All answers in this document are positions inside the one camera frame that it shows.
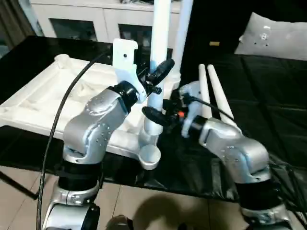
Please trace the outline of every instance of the black table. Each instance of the black table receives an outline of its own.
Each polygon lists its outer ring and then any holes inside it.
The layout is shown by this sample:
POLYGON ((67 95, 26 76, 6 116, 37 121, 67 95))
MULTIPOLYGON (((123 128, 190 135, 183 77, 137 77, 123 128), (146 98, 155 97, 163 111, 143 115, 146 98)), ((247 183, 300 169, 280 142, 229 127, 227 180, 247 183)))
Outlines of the black table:
MULTIPOLYGON (((28 37, 0 59, 0 103, 49 66, 58 54, 91 60, 110 49, 111 44, 106 43, 28 37)), ((140 57, 142 61, 149 58, 146 54, 140 57)), ((102 58, 102 63, 111 64, 111 60, 110 55, 102 58)), ((194 68, 198 63, 193 63, 193 58, 184 60, 182 82, 196 80, 198 75, 194 68)), ((263 143, 275 160, 292 164, 303 182, 307 177, 307 96, 304 93, 307 62, 219 55, 204 58, 203 63, 214 64, 243 132, 263 143)), ((0 165, 40 170, 47 137, 4 126, 0 128, 0 142, 0 165)), ((61 162, 62 147, 61 140, 53 140, 47 161, 48 173, 55 173, 55 166, 61 162)), ((164 132, 158 147, 162 157, 153 171, 143 170, 136 160, 107 153, 103 163, 104 180, 191 196, 237 200, 232 180, 219 159, 197 143, 182 138, 180 130, 164 132)), ((283 167, 276 166, 276 169, 287 178, 283 167)))

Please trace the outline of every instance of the white pillow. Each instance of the white pillow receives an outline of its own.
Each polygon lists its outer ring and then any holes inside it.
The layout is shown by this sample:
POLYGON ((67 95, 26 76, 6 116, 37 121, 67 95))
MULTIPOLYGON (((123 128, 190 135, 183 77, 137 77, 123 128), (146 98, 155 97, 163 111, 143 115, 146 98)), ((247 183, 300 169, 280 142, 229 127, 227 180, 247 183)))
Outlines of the white pillow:
POLYGON ((307 60, 307 23, 276 22, 252 13, 235 53, 307 60))

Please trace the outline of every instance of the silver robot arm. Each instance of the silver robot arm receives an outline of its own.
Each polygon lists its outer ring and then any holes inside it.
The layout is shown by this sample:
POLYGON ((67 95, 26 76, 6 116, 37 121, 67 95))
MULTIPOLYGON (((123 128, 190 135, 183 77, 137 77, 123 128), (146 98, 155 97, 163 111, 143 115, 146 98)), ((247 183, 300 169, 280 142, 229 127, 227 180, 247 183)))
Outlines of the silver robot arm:
POLYGON ((251 229, 293 229, 271 179, 269 154, 265 147, 245 137, 237 127, 197 115, 195 104, 189 105, 189 111, 184 112, 186 105, 189 104, 181 98, 179 103, 164 102, 166 115, 150 107, 144 107, 142 111, 161 125, 173 127, 174 122, 181 124, 185 138, 196 140, 223 162, 236 184, 240 211, 251 229))
MULTIPOLYGON (((161 63, 155 72, 141 80, 142 93, 161 93, 156 85, 170 72, 174 61, 161 63)), ((53 189, 43 229, 94 230, 100 208, 94 204, 100 183, 101 164, 114 130, 125 120, 139 101, 140 82, 134 86, 121 81, 93 97, 84 110, 64 129, 62 170, 53 189)))

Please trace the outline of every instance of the black cable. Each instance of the black cable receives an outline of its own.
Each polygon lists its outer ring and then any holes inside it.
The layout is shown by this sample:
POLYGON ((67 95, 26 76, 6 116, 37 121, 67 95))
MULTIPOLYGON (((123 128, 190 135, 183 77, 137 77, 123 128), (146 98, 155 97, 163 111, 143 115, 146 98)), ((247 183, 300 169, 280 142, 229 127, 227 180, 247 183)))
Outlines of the black cable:
POLYGON ((305 200, 303 189, 302 189, 301 185, 299 184, 299 182, 297 181, 297 178, 296 178, 292 168, 290 167, 290 165, 287 165, 286 169, 288 171, 288 175, 289 175, 292 187, 293 187, 293 189, 295 191, 295 194, 296 194, 295 198, 297 200, 297 203, 300 204, 300 207, 302 209, 301 210, 302 214, 303 214, 303 216, 305 218, 305 221, 307 221, 306 200, 305 200))
POLYGON ((217 106, 207 103, 205 101, 203 101, 202 99, 199 99, 197 97, 192 97, 192 96, 187 96, 188 100, 192 101, 192 102, 199 102, 201 104, 204 104, 210 108, 212 108, 213 110, 222 113, 223 115, 227 116, 230 120, 232 120, 233 122, 235 122, 234 118, 231 117, 229 114, 227 114, 226 112, 224 112, 223 110, 221 110, 220 108, 218 108, 217 106))
MULTIPOLYGON (((306 212, 305 212, 305 209, 303 207, 303 205, 300 203, 300 200, 297 198, 297 192, 292 192, 291 189, 289 188, 289 186, 287 185, 287 183, 285 182, 285 180, 280 176, 278 175, 277 171, 275 169, 273 169, 271 167, 271 171, 273 173, 273 175, 279 180, 281 186, 283 189, 285 189, 287 191, 287 193, 289 194, 290 197, 288 197, 288 199, 285 199, 285 202, 291 206, 289 204, 288 201, 292 202, 293 204, 295 204, 295 207, 298 211, 301 211, 302 212, 302 215, 305 219, 305 221, 302 219, 302 217, 300 217, 295 211, 293 211, 293 214, 295 215, 295 217, 298 219, 298 221, 303 225, 304 229, 307 230, 307 224, 306 224, 306 221, 307 221, 307 217, 306 217, 306 212)), ((290 178, 290 180, 293 179, 293 176, 289 173, 288 173, 288 176, 290 178)))
POLYGON ((37 200, 37 210, 36 210, 36 230, 40 230, 41 229, 41 216, 42 216, 42 199, 43 199, 43 192, 44 192, 44 182, 45 182, 45 174, 46 174, 46 162, 47 162, 47 155, 48 155, 48 150, 50 147, 50 143, 52 141, 54 132, 56 130, 57 127, 57 123, 59 121, 59 116, 62 112, 62 109, 64 107, 64 104, 70 94, 70 92, 72 91, 73 87, 75 86, 75 84, 78 82, 78 80, 82 77, 82 75, 102 56, 104 55, 104 53, 99 54, 97 57, 95 57, 92 61, 90 61, 82 70, 81 72, 76 76, 76 78, 72 81, 72 83, 70 84, 70 86, 68 87, 67 91, 65 92, 63 99, 59 105, 58 111, 55 115, 54 121, 53 121, 53 125, 49 134, 49 138, 48 138, 48 143, 46 146, 46 150, 44 153, 44 160, 43 160, 43 166, 42 166, 42 171, 41 171, 41 175, 40 175, 40 183, 39 183, 39 193, 38 193, 38 200, 37 200))

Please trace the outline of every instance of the white cabinet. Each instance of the white cabinet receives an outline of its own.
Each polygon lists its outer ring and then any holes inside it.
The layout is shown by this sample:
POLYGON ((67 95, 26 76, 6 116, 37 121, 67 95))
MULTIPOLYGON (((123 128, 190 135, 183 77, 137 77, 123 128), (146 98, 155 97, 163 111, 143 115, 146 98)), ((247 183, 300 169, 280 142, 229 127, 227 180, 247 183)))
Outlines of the white cabinet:
POLYGON ((108 42, 101 8, 32 4, 46 37, 108 42))
MULTIPOLYGON (((150 46, 154 21, 153 12, 104 9, 104 13, 110 42, 115 38, 124 38, 133 39, 143 47, 150 46)), ((173 48, 175 44, 178 21, 179 14, 172 13, 168 37, 169 48, 173 48)))
MULTIPOLYGON (((121 4, 119 0, 30 0, 47 37, 90 39, 112 43, 133 39, 150 47, 154 6, 121 4)), ((172 2, 168 47, 174 48, 180 2, 172 2)))

